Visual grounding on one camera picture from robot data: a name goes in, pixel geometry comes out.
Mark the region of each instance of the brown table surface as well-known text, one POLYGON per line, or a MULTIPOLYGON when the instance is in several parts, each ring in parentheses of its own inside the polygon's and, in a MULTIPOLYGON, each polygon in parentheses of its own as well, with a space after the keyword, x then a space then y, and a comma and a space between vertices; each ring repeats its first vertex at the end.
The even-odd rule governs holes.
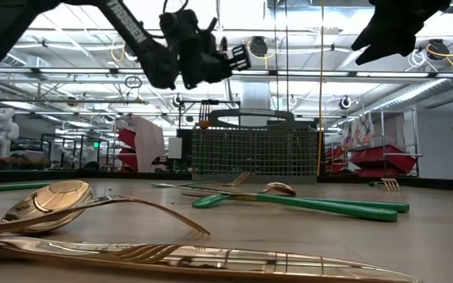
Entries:
MULTIPOLYGON (((66 241, 202 244, 322 255, 372 263, 413 274, 428 283, 453 283, 453 192, 402 187, 400 193, 367 185, 295 186, 302 197, 404 201, 411 205, 398 223, 372 222, 301 208, 251 202, 222 203, 199 210, 178 189, 152 189, 146 180, 87 179, 95 196, 131 195, 168 206, 212 232, 190 231, 171 216, 137 204, 112 204, 86 211, 48 238, 66 241)), ((243 184, 258 191, 262 185, 243 184)), ((0 192, 0 218, 31 190, 0 192)), ((0 282, 210 282, 114 270, 0 263, 0 282)))

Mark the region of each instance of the utensil basket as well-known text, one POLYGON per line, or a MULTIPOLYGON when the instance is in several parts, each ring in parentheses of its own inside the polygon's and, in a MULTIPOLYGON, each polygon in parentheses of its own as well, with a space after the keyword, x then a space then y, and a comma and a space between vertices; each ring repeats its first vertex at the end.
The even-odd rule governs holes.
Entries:
POLYGON ((318 133, 295 121, 291 112, 262 109, 215 110, 210 127, 195 126, 192 138, 193 181, 230 182, 249 172, 245 182, 315 184, 318 133), (238 126, 220 117, 270 116, 280 123, 238 126))

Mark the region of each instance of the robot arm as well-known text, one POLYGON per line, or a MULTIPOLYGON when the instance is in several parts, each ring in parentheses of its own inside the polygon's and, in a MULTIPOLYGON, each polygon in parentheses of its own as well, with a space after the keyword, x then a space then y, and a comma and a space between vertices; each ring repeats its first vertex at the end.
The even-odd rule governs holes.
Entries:
POLYGON ((0 0, 0 62, 40 13, 52 10, 61 3, 98 7, 118 31, 128 49, 138 58, 145 76, 154 87, 173 90, 180 72, 185 81, 189 80, 186 78, 187 74, 193 74, 193 84, 190 84, 190 87, 195 87, 200 81, 215 83, 230 77, 233 69, 240 71, 251 68, 249 53, 245 46, 235 47, 234 49, 237 49, 234 58, 230 60, 227 56, 218 57, 212 52, 209 47, 213 42, 202 39, 207 36, 199 36, 202 31, 195 28, 197 22, 194 21, 192 10, 164 13, 160 16, 160 25, 165 26, 163 32, 169 46, 177 44, 178 46, 174 47, 179 45, 189 47, 188 50, 174 48, 170 51, 153 39, 143 28, 142 23, 124 5, 123 0, 0 0), (187 40, 190 38, 198 40, 191 42, 187 40), (197 52, 203 54, 204 58, 214 57, 214 60, 203 60, 202 56, 197 56, 197 52), (180 64, 178 56, 188 57, 188 54, 193 55, 195 64, 180 64), (214 68, 215 78, 208 77, 211 73, 210 68, 214 68))

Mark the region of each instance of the wall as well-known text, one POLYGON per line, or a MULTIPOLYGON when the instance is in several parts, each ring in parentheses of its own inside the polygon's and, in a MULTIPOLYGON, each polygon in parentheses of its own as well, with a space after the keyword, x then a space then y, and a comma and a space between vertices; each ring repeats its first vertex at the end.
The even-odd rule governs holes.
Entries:
POLYGON ((453 179, 453 112, 418 110, 421 178, 453 179))
POLYGON ((41 134, 54 134, 51 122, 42 119, 30 119, 26 115, 15 115, 13 122, 19 125, 20 138, 41 139, 41 134))

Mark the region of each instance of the ceiling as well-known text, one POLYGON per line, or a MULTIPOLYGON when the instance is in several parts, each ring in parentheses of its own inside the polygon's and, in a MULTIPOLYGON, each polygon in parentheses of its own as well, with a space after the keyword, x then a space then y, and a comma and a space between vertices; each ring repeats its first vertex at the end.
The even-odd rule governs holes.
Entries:
MULTIPOLYGON (((161 34, 158 15, 161 13, 163 2, 163 0, 124 1, 135 17, 144 22, 145 29, 155 35, 161 34)), ((411 55, 409 57, 394 55, 358 66, 354 60, 359 53, 352 52, 350 45, 373 15, 373 6, 369 6, 362 0, 327 0, 325 5, 322 61, 324 70, 453 72, 451 63, 447 60, 427 59, 422 62, 423 58, 411 55)), ((175 11, 180 6, 180 0, 169 0, 168 11, 175 11)), ((222 36, 227 37, 230 47, 237 44, 249 46, 253 36, 264 36, 269 49, 267 59, 252 56, 252 70, 301 72, 321 68, 320 24, 322 21, 319 1, 313 1, 312 5, 305 9, 289 7, 288 20, 280 9, 275 10, 276 17, 270 17, 266 0, 190 0, 188 8, 195 11, 202 28, 206 28, 213 17, 218 17, 219 23, 215 27, 214 34, 218 40, 222 36)), ((414 48, 427 46, 430 39, 443 39, 453 53, 453 14, 438 13, 430 18, 418 33, 414 48)), ((22 57, 36 56, 47 62, 49 64, 47 66, 51 68, 71 69, 68 74, 51 74, 47 76, 47 80, 42 81, 21 73, 0 72, 0 90, 5 91, 0 92, 0 98, 36 98, 41 102, 34 103, 32 107, 44 112, 147 113, 154 123, 166 129, 173 129, 175 128, 173 124, 177 122, 176 118, 172 118, 169 122, 160 115, 162 112, 177 113, 177 108, 172 106, 172 99, 176 94, 189 100, 229 97, 227 82, 202 83, 193 90, 186 90, 182 84, 178 83, 176 90, 157 90, 140 75, 142 86, 128 90, 124 80, 129 75, 118 75, 113 78, 108 75, 81 74, 85 71, 78 70, 79 68, 139 68, 138 64, 125 54, 123 40, 112 25, 97 8, 92 6, 61 4, 56 9, 38 16, 14 46, 12 52, 22 57), (96 102, 79 103, 73 107, 64 103, 47 102, 68 99, 68 97, 96 102), (147 100, 149 104, 126 105, 117 101, 118 99, 132 101, 137 97, 147 100)), ((0 65, 0 68, 5 67, 12 67, 12 65, 0 65)), ((294 79, 279 75, 270 78, 262 77, 259 81, 268 85, 268 90, 273 97, 273 108, 277 108, 278 105, 281 110, 290 108, 299 115, 318 114, 320 87, 316 77, 294 79), (287 105, 287 99, 290 98, 292 103, 287 105)), ((233 98, 240 100, 242 95, 249 95, 244 92, 244 89, 245 85, 250 83, 252 80, 241 76, 232 77, 230 88, 233 98)), ((326 79, 321 92, 323 114, 325 116, 347 115, 338 108, 338 101, 346 95, 355 102, 350 112, 353 112, 352 110, 357 112, 386 95, 414 83, 420 82, 404 78, 377 78, 357 82, 353 79, 326 79)), ((14 102, 6 104, 5 107, 16 107, 16 105, 20 106, 20 110, 29 108, 28 103, 19 105, 14 102)), ((196 116, 198 111, 199 105, 195 105, 190 108, 188 115, 196 116)), ((107 127, 106 124, 99 122, 99 117, 94 114, 84 116, 50 114, 48 117, 54 117, 60 121, 83 122, 84 124, 80 124, 82 126, 93 124, 96 127, 107 127)))

